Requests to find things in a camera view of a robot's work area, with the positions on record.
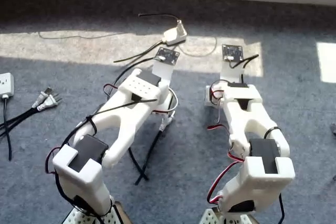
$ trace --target perforated metal plate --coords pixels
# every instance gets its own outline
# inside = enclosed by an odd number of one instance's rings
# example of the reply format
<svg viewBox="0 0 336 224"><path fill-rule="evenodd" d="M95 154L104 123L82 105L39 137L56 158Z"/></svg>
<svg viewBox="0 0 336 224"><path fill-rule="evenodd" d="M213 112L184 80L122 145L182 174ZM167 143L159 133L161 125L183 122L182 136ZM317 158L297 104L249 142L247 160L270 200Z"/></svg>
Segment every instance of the perforated metal plate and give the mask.
<svg viewBox="0 0 336 224"><path fill-rule="evenodd" d="M122 220L119 219L118 214L115 209L112 207L111 212L106 216L101 218L105 224L122 224ZM83 214L81 211L78 211L74 208L67 218L63 221L63 224L97 224L99 223L93 216L87 216Z"/></svg>
<svg viewBox="0 0 336 224"><path fill-rule="evenodd" d="M224 220L225 220L224 216L222 216L218 211L216 212L217 214L212 209L206 209L199 224L224 224ZM226 223L227 224L258 224L258 222L250 215L226 216Z"/></svg>
<svg viewBox="0 0 336 224"><path fill-rule="evenodd" d="M199 224L223 224L220 222L212 209L206 209Z"/></svg>

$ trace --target electrical outlet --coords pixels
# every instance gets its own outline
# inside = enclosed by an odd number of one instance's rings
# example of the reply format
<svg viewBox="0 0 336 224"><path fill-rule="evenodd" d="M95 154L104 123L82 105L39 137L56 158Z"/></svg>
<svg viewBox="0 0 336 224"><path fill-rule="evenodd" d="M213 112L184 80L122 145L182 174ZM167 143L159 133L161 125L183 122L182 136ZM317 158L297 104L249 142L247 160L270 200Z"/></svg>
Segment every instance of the electrical outlet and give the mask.
<svg viewBox="0 0 336 224"><path fill-rule="evenodd" d="M14 77L11 73L0 74L0 98L3 95L14 95Z"/></svg>

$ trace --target red wire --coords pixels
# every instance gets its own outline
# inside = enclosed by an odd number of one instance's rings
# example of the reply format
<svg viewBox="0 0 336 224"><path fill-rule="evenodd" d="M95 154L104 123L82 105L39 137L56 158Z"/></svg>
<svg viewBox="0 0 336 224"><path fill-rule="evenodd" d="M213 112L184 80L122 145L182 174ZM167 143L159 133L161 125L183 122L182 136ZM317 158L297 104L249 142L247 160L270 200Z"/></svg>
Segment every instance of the red wire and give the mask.
<svg viewBox="0 0 336 224"><path fill-rule="evenodd" d="M225 130L227 131L227 133L230 135L230 130L229 130L225 125L223 125L223 124L221 124L221 123L214 124L214 125L209 125L206 129L207 129L208 131L212 131L212 130L217 129L217 128L219 128L219 127L224 127Z"/></svg>
<svg viewBox="0 0 336 224"><path fill-rule="evenodd" d="M209 189L209 192L208 192L208 195L206 197L206 200L210 203L210 204L218 204L218 200L220 198L222 198L221 195L218 195L216 197L214 197L213 199L211 199L211 195L212 193L214 192L218 182L220 181L220 179L231 169L231 167L233 167L234 165L236 164L239 164L240 162L238 161L235 161L231 164L229 164L225 169L224 171L221 172L221 174L219 174L219 176L216 178L216 180L213 182L212 186L210 187Z"/></svg>
<svg viewBox="0 0 336 224"><path fill-rule="evenodd" d="M210 90L210 100L212 101L212 97L214 97L215 99L220 99L220 98L222 98L223 96L221 96L221 97L215 97L214 96L214 93L216 93L216 92L224 92L224 90L215 90L215 91L212 91L212 90Z"/></svg>
<svg viewBox="0 0 336 224"><path fill-rule="evenodd" d="M232 158L235 161L244 162L244 159L232 155L230 151L227 153L227 156L230 157L230 158Z"/></svg>

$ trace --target wire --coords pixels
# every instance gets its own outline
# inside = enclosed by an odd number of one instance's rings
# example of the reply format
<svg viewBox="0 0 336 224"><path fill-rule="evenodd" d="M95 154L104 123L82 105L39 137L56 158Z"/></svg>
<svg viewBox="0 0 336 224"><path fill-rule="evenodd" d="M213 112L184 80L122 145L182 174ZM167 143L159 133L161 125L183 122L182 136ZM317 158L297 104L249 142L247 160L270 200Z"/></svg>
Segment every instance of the wire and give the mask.
<svg viewBox="0 0 336 224"><path fill-rule="evenodd" d="M31 117L32 115L38 113L37 108L29 110L29 113L25 113L23 116L19 117L16 121L12 122L10 125L8 125L8 132L11 132L16 126L18 126L20 123L22 123L27 118ZM0 134L0 137L5 135L6 132L3 132Z"/></svg>
<svg viewBox="0 0 336 224"><path fill-rule="evenodd" d="M145 171L141 169L138 161L135 159L134 155L133 155L133 152L132 152L132 149L131 147L128 148L128 153L130 154L130 157L133 161L133 164L135 165L136 169L138 170L138 172L141 174L141 176L145 179L145 180L149 180L147 175L145 174Z"/></svg>
<svg viewBox="0 0 336 224"><path fill-rule="evenodd" d="M210 102L213 104L213 105L218 105L218 104L215 104L213 101L212 101L212 97L213 97L213 94L214 94L214 91L212 90L213 86L217 83L217 82L220 82L220 81L225 81L227 83L231 83L229 82L228 80L225 80L225 79L218 79L216 81L214 81L213 83L211 83L210 85L210 88L209 88L209 97L210 97Z"/></svg>
<svg viewBox="0 0 336 224"><path fill-rule="evenodd" d="M213 182L213 184L211 185L208 195L206 197L206 200L208 201L208 203L210 204L218 204L218 200L220 198L222 198L221 195L216 196L215 198L211 199L211 195L214 192L217 184L219 183L219 181L221 180L221 178L231 169L231 167L233 167L234 165L239 164L238 161L235 161L231 164L229 164L220 174L219 176L215 179L215 181Z"/></svg>
<svg viewBox="0 0 336 224"><path fill-rule="evenodd" d="M244 161L245 161L244 159L239 158L239 157L236 157L236 156L234 156L233 154L231 154L231 151L232 151L232 149L233 149L233 146L234 146L234 143L232 143L231 148L227 151L227 156L228 156L229 158L234 159L235 161L244 162Z"/></svg>
<svg viewBox="0 0 336 224"><path fill-rule="evenodd" d="M44 171L46 172L46 174L55 174L55 172L50 172L49 171L49 159L50 159L50 156L52 155L52 154L54 154L54 151L55 150L60 150L61 148L60 147L55 147L55 148L53 148L50 152L49 152L49 154L47 155L47 157L46 157L46 160L45 160L45 166L44 166Z"/></svg>
<svg viewBox="0 0 336 224"><path fill-rule="evenodd" d="M118 89L118 87L115 86L115 85L113 85L113 84L110 84L110 83L106 83L106 84L103 86L103 92L104 92L104 94L107 95L108 99L110 99L111 96L110 96L108 93L106 93L106 91L105 91L105 88L106 88L106 87L111 87L111 88L114 88L114 89Z"/></svg>
<svg viewBox="0 0 336 224"><path fill-rule="evenodd" d="M31 110L34 110L34 109L33 109L33 108L30 108L29 110L27 110L26 112L22 113L21 115L18 115L18 116L14 117L14 118L11 118L11 119L7 120L7 125L9 125L9 124L15 122L17 119L21 118L22 116L24 116L24 115L30 113ZM3 128L3 127L4 127L4 123L0 124L0 129Z"/></svg>
<svg viewBox="0 0 336 224"><path fill-rule="evenodd" d="M11 161L12 160L12 144L10 142L10 135L9 135L9 130L8 130L8 125L7 125L7 101L8 101L8 97L4 98L4 126L5 126L5 133L7 136L7 143L8 143L8 160Z"/></svg>
<svg viewBox="0 0 336 224"><path fill-rule="evenodd" d="M283 203L282 203L282 196L281 194L279 195L279 203L280 203L280 209L281 209L281 219L279 220L278 224L282 224L284 218L285 218L285 210L283 208Z"/></svg>
<svg viewBox="0 0 336 224"><path fill-rule="evenodd" d="M259 57L258 54L253 55L253 56L251 56L251 57L248 57L248 58L245 58L244 60L239 61L238 63L234 64L233 66L231 65L231 61L230 61L230 62L229 62L230 68L236 68L236 67L238 67L240 64L246 62L246 63L244 64L244 66L243 66L243 68L245 68L246 65L247 65L250 61L254 60L254 59L257 58L257 57Z"/></svg>
<svg viewBox="0 0 336 224"><path fill-rule="evenodd" d="M221 124L221 123L219 123L219 124L214 124L214 125L209 125L206 129L207 129L208 131L212 131L212 130L215 130L215 129L219 128L219 127L224 127L224 129L226 130L226 132L230 135L230 131L229 131L229 129L227 128L227 126L225 126L225 125L223 125L223 124Z"/></svg>
<svg viewBox="0 0 336 224"><path fill-rule="evenodd" d="M126 69L124 69L124 70L120 73L120 75L115 79L113 85L116 85L117 82L119 81L119 79L120 79L120 78L121 78L127 71L129 71L131 68L133 68L133 67L135 67L135 66L137 66L137 65L139 65L139 64L141 64L141 63L144 63L144 62L146 62L146 61L150 61L150 60L152 60L152 59L154 59L154 57L146 58L146 59L140 60L140 61L138 61L138 62L136 62L136 63L130 65L129 67L127 67ZM108 92L109 95L111 95L112 90L113 90L113 88L111 88L111 89L109 90L109 92Z"/></svg>
<svg viewBox="0 0 336 224"><path fill-rule="evenodd" d="M171 108L171 109L168 109L168 110L153 110L153 112L156 112L156 113L169 113L169 112L172 112L172 111L176 110L176 108L177 108L177 106L179 104L179 99L177 98L177 95L174 92L174 90L172 90L171 88L169 88L169 91L171 92L171 94L173 95L173 98L175 99L175 106L173 108Z"/></svg>
<svg viewBox="0 0 336 224"><path fill-rule="evenodd" d="M123 62L123 61L131 60L131 59L134 59L136 57L138 57L138 59L140 59L141 57L145 56L146 54L148 54L150 51L152 51L154 48L156 48L157 46L159 46L161 44L163 44L163 41L159 40L158 42L156 42L153 46L151 46L150 48L148 48L144 52L141 52L141 53L139 53L137 55L134 55L134 56L131 56L131 57L128 57L128 58L124 58L124 59L121 59L121 60L115 60L113 63L118 63L118 62Z"/></svg>
<svg viewBox="0 0 336 224"><path fill-rule="evenodd" d="M66 36L66 37L55 37L55 38L50 38L50 37L44 37L41 35L41 32L38 31L37 32L38 36L41 39L72 39L72 38L80 38L80 39L100 39L100 38L105 38L105 37L110 37L110 36L114 36L114 35L121 35L124 33L118 33L118 34L106 34L106 35L101 35L101 36L97 36L97 37L83 37L80 35L74 35L74 36Z"/></svg>
<svg viewBox="0 0 336 224"><path fill-rule="evenodd" d="M175 18L176 20L180 20L175 15L169 14L169 13L139 13L138 14L138 17L149 17L149 16L165 16L165 17Z"/></svg>
<svg viewBox="0 0 336 224"><path fill-rule="evenodd" d="M271 133L273 130L279 130L279 131L281 131L281 128L278 127L278 126L274 126L274 127L272 127L272 128L269 128L269 129L266 131L265 135L264 135L264 139L266 139L267 136L268 136L268 134Z"/></svg>
<svg viewBox="0 0 336 224"><path fill-rule="evenodd" d="M228 156L229 158L232 158L232 159L235 160L235 161L238 161L238 162L241 162L241 163L244 162L244 159L232 155L230 151L227 153L227 156Z"/></svg>
<svg viewBox="0 0 336 224"><path fill-rule="evenodd" d="M142 166L142 174L140 174L140 176L138 177L138 179L137 179L136 182L134 183L136 186L139 184L139 182L141 181L141 179L142 179L142 177L143 177L143 174L144 174L145 171L146 171L147 164L148 164L148 162L149 162L149 159L150 159L150 157L151 157L151 154L152 154L152 152L153 152L153 150L154 150L154 147L155 147L155 145L156 145L156 143L157 143L157 141L159 140L159 138L160 138L161 135L162 135L162 131L159 131L159 132L157 133L157 135L155 136L155 138L154 138L154 140L153 140L153 142L152 142L152 144L151 144L151 147L149 148L149 150L148 150L148 152L147 152L145 162L144 162L144 164L143 164L143 166Z"/></svg>

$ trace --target black power cord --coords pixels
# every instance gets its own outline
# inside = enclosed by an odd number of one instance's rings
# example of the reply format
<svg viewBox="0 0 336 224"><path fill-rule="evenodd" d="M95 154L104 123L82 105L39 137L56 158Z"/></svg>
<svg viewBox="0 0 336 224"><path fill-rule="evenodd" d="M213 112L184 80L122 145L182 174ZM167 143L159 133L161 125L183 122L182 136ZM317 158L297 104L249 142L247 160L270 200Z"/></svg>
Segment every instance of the black power cord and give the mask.
<svg viewBox="0 0 336 224"><path fill-rule="evenodd" d="M150 48L148 48L147 50L145 50L144 52L141 52L137 55L134 55L134 56L131 56L131 57L128 57L128 58L124 58L124 59L121 59L121 60L115 60L113 63L118 63L118 62L123 62L123 61L127 61L127 60L131 60L131 59L134 59L136 57L137 60L140 59L141 57L145 56L146 54L148 54L150 51L152 51L154 48L156 48L157 46L163 44L163 41L162 40L159 40L157 43L155 43L153 46L151 46Z"/></svg>
<svg viewBox="0 0 336 224"><path fill-rule="evenodd" d="M8 143L8 160L12 160L12 143L10 142L11 136L9 135L9 130L8 130L8 125L7 125L7 101L8 101L8 96L3 97L4 100L4 127L5 127L5 134L7 136L7 143Z"/></svg>
<svg viewBox="0 0 336 224"><path fill-rule="evenodd" d="M280 209L281 209L281 219L279 220L278 224L282 224L284 218L285 218L285 210L283 208L283 203L282 203L282 196L281 194L279 195L279 203L280 203Z"/></svg>
<svg viewBox="0 0 336 224"><path fill-rule="evenodd" d="M156 145L156 143L157 143L157 141L159 140L159 138L160 138L161 135L162 135L162 131L159 131L159 132L157 133L157 135L155 136L155 138L154 138L154 140L153 140L153 142L152 142L152 144L151 144L151 147L149 148L149 150L148 150L148 152L147 152L146 159L145 159L145 163L144 163L143 166L142 166L142 172L140 173L138 179L137 179L136 182L134 183L136 186L139 184L139 182L141 181L141 179L145 176L144 173L145 173L145 171L146 171L148 161L149 161L149 159L150 159L150 157L151 157L151 154L152 154L152 152L153 152L153 150L154 150L154 147L155 147L155 145Z"/></svg>
<svg viewBox="0 0 336 224"><path fill-rule="evenodd" d="M141 169L141 167L140 167L138 161L135 159L131 147L128 148L128 153L130 154L131 160L133 161L133 164L135 165L136 169L137 169L138 172L141 174L141 176L142 176L145 180L149 180L148 177L147 177L147 175L145 174L145 171Z"/></svg>
<svg viewBox="0 0 336 224"><path fill-rule="evenodd" d="M169 106L168 106L168 109L170 109L172 107L172 103L173 103L173 97L171 98L170 102L169 102ZM133 155L133 152L132 152L132 149L131 147L129 147L128 151L129 151L129 154L130 154L130 157L134 163L134 165L136 166L138 172L140 173L138 179L136 180L136 182L134 183L136 186L139 184L139 182L141 181L142 178L144 178L145 180L149 180L147 175L145 174L145 171L146 171L146 168L147 168L147 164L149 162L149 159L152 155L152 152L154 150L154 147L157 143L157 141L159 140L160 136L162 135L162 132L161 130L159 130L159 132L157 133L157 135L155 136L152 144L151 144L151 147L149 148L148 152L147 152L147 155L146 155L146 159L145 159L145 162L142 166L142 168L140 168L140 165L139 163L137 162L137 160L135 159L134 155Z"/></svg>

